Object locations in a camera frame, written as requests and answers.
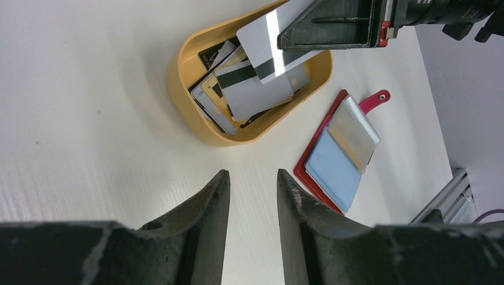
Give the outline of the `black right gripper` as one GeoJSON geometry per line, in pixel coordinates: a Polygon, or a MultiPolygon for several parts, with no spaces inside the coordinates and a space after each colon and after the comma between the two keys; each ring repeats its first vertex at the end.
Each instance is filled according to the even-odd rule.
{"type": "Polygon", "coordinates": [[[285,51],[381,48],[406,26],[442,25],[457,41],[487,20],[474,40],[503,36],[503,1],[313,1],[278,35],[285,51]]]}

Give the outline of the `white card dark stripe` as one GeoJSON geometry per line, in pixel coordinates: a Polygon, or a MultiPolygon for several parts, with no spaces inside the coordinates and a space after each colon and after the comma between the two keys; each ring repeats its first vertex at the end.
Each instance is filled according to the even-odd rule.
{"type": "Polygon", "coordinates": [[[311,1],[288,1],[237,30],[237,38],[261,83],[266,84],[318,55],[319,50],[285,51],[278,36],[311,1]]]}

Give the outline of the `red leather card holder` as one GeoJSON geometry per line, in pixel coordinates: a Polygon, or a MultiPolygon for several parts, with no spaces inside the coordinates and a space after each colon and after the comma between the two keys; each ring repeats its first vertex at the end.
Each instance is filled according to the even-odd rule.
{"type": "MultiPolygon", "coordinates": [[[[346,90],[337,95],[294,167],[294,175],[316,198],[342,214],[351,208],[363,175],[328,130],[332,116],[347,95],[350,94],[346,90]]],[[[380,90],[357,104],[367,116],[390,98],[390,92],[380,90]]]]}

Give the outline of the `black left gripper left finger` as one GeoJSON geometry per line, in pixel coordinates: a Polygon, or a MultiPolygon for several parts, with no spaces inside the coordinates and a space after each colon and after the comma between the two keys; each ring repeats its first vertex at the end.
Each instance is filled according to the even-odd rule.
{"type": "Polygon", "coordinates": [[[230,177],[134,230],[115,221],[1,224],[2,284],[220,284],[230,177]]]}

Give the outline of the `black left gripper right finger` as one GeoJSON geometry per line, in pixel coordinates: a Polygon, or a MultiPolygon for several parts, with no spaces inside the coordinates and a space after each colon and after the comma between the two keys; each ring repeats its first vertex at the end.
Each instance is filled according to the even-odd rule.
{"type": "Polygon", "coordinates": [[[367,227],[284,169],[277,203],[286,284],[502,284],[503,224],[367,227]]]}

